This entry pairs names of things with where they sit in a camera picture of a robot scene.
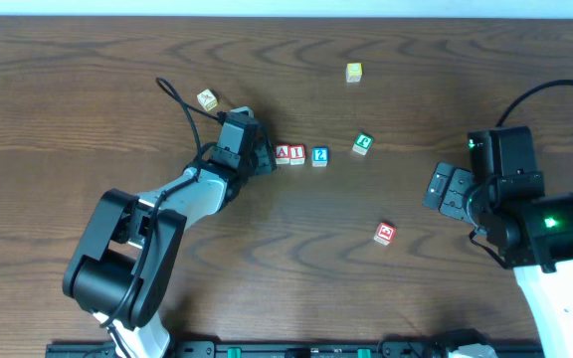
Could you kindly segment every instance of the toy block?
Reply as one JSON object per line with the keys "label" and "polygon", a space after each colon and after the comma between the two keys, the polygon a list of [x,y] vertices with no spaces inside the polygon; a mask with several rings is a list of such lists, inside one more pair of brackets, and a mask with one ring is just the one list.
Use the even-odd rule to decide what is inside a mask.
{"label": "toy block", "polygon": [[292,145],[290,151],[290,165],[304,164],[306,153],[303,145]]}
{"label": "toy block", "polygon": [[373,138],[364,133],[359,133],[357,139],[355,139],[355,144],[353,144],[353,151],[361,155],[366,155],[371,144],[373,144]]}
{"label": "toy block", "polygon": [[205,110],[210,110],[218,105],[218,100],[208,89],[205,89],[198,94],[198,102],[203,106],[203,108],[205,108]]}
{"label": "toy block", "polygon": [[362,79],[362,64],[346,65],[346,81],[356,83]]}
{"label": "toy block", "polygon": [[377,233],[373,237],[373,240],[382,245],[388,245],[393,242],[395,233],[397,230],[388,224],[381,223],[379,228],[377,228]]}
{"label": "toy block", "polygon": [[276,164],[290,164],[288,144],[276,145]]}
{"label": "toy block", "polygon": [[328,164],[328,148],[313,148],[313,166],[326,166]]}

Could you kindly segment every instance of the green led light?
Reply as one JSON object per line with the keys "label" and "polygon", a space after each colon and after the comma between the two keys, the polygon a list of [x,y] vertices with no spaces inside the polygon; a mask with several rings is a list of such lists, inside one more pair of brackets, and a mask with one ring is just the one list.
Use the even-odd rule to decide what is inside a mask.
{"label": "green led light", "polygon": [[553,228],[558,225],[558,222],[554,218],[545,218],[545,226],[547,229]]}

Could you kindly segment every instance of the wood grain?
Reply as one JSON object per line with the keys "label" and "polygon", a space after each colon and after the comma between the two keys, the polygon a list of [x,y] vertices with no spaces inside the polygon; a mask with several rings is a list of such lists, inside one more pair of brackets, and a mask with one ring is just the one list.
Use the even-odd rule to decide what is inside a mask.
{"label": "wood grain", "polygon": [[[344,66],[361,62],[360,84]],[[193,141],[166,77],[196,105],[252,107],[279,142],[330,147],[325,169],[254,178],[183,238],[161,307],[174,333],[378,340],[475,327],[537,339],[513,274],[421,205],[438,161],[512,99],[573,79],[573,22],[0,18],[0,356],[106,334],[61,293],[99,196],[178,175]],[[573,191],[573,89],[515,111],[549,194]],[[203,140],[219,127],[199,121]],[[375,143],[350,154],[359,131]],[[380,221],[398,228],[387,248]]]}

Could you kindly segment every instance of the white block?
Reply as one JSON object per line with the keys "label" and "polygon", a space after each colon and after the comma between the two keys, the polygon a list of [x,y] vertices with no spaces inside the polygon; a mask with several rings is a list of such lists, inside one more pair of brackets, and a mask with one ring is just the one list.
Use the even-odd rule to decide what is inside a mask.
{"label": "white block", "polygon": [[353,144],[353,151],[361,155],[366,155],[371,144],[373,144],[373,138],[364,133],[359,133]]}
{"label": "white block", "polygon": [[362,79],[362,64],[346,65],[346,81],[356,83]]}
{"label": "white block", "polygon": [[206,111],[218,105],[218,100],[208,89],[205,89],[201,91],[200,94],[198,94],[198,102],[203,106],[203,108],[205,108]]}
{"label": "white block", "polygon": [[276,145],[276,164],[290,164],[288,144]]}
{"label": "white block", "polygon": [[306,153],[303,145],[292,145],[290,147],[290,165],[304,164]]}
{"label": "white block", "polygon": [[388,244],[393,242],[396,231],[394,227],[381,223],[379,224],[379,228],[377,228],[377,233],[375,233],[373,240],[379,244],[388,246]]}

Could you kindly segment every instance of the green connector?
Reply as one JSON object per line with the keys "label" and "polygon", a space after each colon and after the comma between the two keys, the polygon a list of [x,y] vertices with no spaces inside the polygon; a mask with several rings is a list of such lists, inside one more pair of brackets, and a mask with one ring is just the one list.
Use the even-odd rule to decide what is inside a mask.
{"label": "green connector", "polygon": [[370,349],[358,349],[357,358],[370,358]]}
{"label": "green connector", "polygon": [[240,358],[243,355],[243,350],[240,348],[227,349],[227,358]]}

